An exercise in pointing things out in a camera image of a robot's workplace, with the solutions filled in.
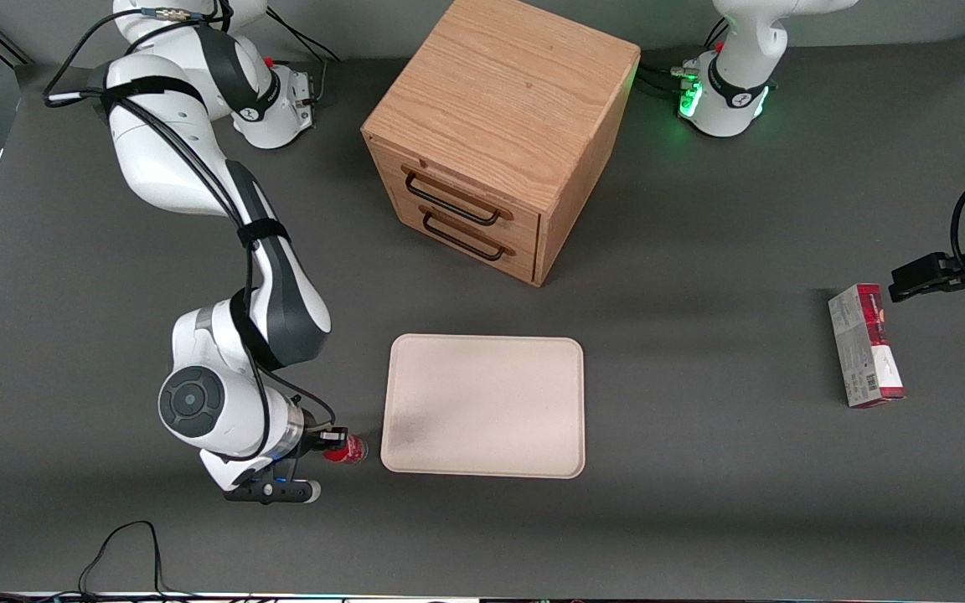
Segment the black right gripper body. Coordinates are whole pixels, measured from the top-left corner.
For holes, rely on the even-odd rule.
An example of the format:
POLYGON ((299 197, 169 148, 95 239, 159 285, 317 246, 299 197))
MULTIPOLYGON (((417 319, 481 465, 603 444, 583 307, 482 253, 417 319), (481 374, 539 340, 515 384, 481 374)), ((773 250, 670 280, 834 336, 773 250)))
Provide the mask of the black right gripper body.
POLYGON ((314 417, 306 417, 300 440, 295 447, 295 458, 299 459, 310 451, 324 450, 325 443, 322 434, 327 431, 327 421, 318 421, 314 417))

